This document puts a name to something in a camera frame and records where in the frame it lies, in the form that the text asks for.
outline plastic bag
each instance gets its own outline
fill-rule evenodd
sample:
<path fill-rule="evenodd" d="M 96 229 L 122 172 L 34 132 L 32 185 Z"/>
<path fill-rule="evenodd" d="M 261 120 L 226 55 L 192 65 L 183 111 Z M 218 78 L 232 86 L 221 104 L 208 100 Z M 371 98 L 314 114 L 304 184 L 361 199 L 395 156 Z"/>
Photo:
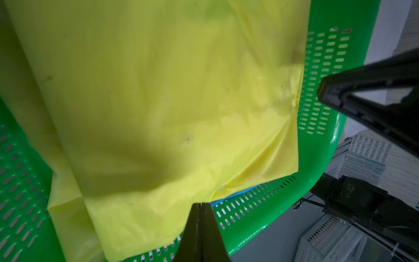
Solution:
<path fill-rule="evenodd" d="M 6 0 L 105 257 L 298 169 L 307 0 Z"/>
<path fill-rule="evenodd" d="M 29 64 L 0 5 L 0 96 L 53 170 L 48 211 L 67 262 L 102 262 L 102 248 Z"/>

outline cable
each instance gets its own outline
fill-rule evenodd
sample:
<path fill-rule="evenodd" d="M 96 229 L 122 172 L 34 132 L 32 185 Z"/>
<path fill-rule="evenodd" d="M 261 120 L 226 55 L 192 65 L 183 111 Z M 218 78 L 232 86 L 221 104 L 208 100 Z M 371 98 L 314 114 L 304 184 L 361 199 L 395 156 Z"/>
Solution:
<path fill-rule="evenodd" d="M 294 207 L 294 210 L 297 210 L 298 208 L 300 208 L 301 204 L 302 204 L 302 200 L 300 199 L 300 203 L 298 203 L 297 206 Z"/>

